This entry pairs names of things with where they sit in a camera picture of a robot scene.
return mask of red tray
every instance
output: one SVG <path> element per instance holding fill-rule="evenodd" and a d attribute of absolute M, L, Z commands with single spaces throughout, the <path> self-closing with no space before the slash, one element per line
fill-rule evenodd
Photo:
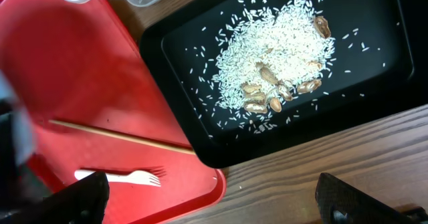
<path fill-rule="evenodd" d="M 27 107 L 29 164 L 53 191 L 80 168 L 162 173 L 162 187 L 110 183 L 105 223 L 160 223 L 218 203 L 221 171 L 196 156 L 48 124 L 52 118 L 188 146 L 135 43 L 109 4 L 4 0 L 0 69 Z"/>

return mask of wooden surface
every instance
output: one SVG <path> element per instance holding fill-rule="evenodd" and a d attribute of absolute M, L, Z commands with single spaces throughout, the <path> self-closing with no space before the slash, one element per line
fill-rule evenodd
<path fill-rule="evenodd" d="M 192 0 L 136 8 L 111 1 L 134 39 Z M 319 223 L 320 173 L 331 173 L 400 210 L 428 209 L 428 106 L 230 167 L 215 207 L 173 223 Z"/>

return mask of white rice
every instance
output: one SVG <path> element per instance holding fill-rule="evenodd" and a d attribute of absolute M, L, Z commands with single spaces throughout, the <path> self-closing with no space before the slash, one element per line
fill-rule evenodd
<path fill-rule="evenodd" d="M 217 56 L 219 73 L 211 79 L 221 83 L 220 107 L 242 108 L 244 83 L 259 84 L 264 93 L 275 88 L 261 78 L 257 62 L 267 64 L 279 80 L 290 81 L 286 82 L 289 88 L 321 77 L 318 67 L 307 63 L 318 61 L 325 70 L 327 59 L 334 53 L 334 38 L 320 36 L 313 22 L 315 9 L 306 4 L 311 5 L 309 1 L 294 0 L 294 4 L 284 5 L 276 15 L 265 7 L 257 10 L 262 19 L 251 20 L 249 15 L 249 21 L 239 29 L 226 25 L 234 33 L 227 50 Z"/>

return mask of plastic fork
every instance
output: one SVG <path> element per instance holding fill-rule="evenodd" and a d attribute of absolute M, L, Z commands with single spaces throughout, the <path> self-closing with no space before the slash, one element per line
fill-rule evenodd
<path fill-rule="evenodd" d="M 77 170 L 74 172 L 74 176 L 76 179 L 82 180 L 83 178 L 87 177 L 92 173 L 94 173 L 94 171 Z M 112 182 L 112 183 L 131 183 L 131 184 L 137 184 L 137 185 L 151 185 L 154 187 L 161 186 L 161 182 L 159 181 L 159 178 L 146 171 L 134 171 L 129 175 L 114 175 L 114 174 L 106 173 L 106 176 L 107 176 L 108 182 Z"/>

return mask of black plastic tray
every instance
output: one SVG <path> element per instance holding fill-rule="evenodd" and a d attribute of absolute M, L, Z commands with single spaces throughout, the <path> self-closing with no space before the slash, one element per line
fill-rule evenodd
<path fill-rule="evenodd" d="M 251 4 L 245 0 L 245 4 L 249 10 L 263 6 L 281 8 L 288 1 L 267 0 L 267 4 L 263 4 L 257 0 Z M 312 0 L 317 11 L 324 10 L 322 15 L 329 20 L 336 38 L 333 76 L 327 79 L 328 72 L 324 72 L 321 88 L 288 102 L 281 113 L 272 113 L 270 123 L 277 124 L 278 128 L 262 134 L 253 134 L 253 125 L 248 122 L 244 129 L 238 128 L 241 121 L 229 120 L 232 115 L 228 110 L 216 107 L 211 117 L 218 90 L 213 91 L 198 79 L 203 76 L 208 80 L 208 76 L 218 72 L 215 62 L 211 62 L 207 73 L 202 74 L 205 62 L 215 59 L 220 48 L 227 48 L 225 44 L 217 46 L 215 36 L 223 28 L 230 37 L 225 24 L 231 24 L 232 13 L 242 16 L 242 3 L 195 0 L 147 29 L 140 42 L 140 53 L 198 157 L 208 166 L 222 168 L 426 103 L 427 97 L 421 92 L 422 72 L 415 71 L 425 66 L 412 60 L 415 54 L 412 57 L 411 37 L 407 33 L 410 31 L 407 31 L 403 10 L 403 6 L 410 8 L 412 1 L 415 0 L 405 0 L 405 3 L 400 0 L 324 0 L 321 3 Z M 416 27 L 413 29 L 415 39 L 422 37 L 424 33 L 416 32 L 421 24 L 410 22 Z M 354 28 L 359 28 L 357 36 L 352 34 Z M 342 40 L 347 33 L 351 36 Z M 360 47 L 362 41 L 370 46 L 364 53 Z M 350 42 L 354 47 L 348 49 Z M 202 45 L 207 50 L 205 58 L 200 56 Z M 409 99 L 411 93 L 418 94 Z M 199 98 L 203 98 L 207 106 L 203 106 Z M 315 98 L 317 111 L 311 105 Z M 293 119 L 289 124 L 286 124 L 287 117 Z M 229 121 L 226 128 L 217 126 L 220 120 Z M 260 124 L 255 114 L 252 120 L 256 126 Z"/>

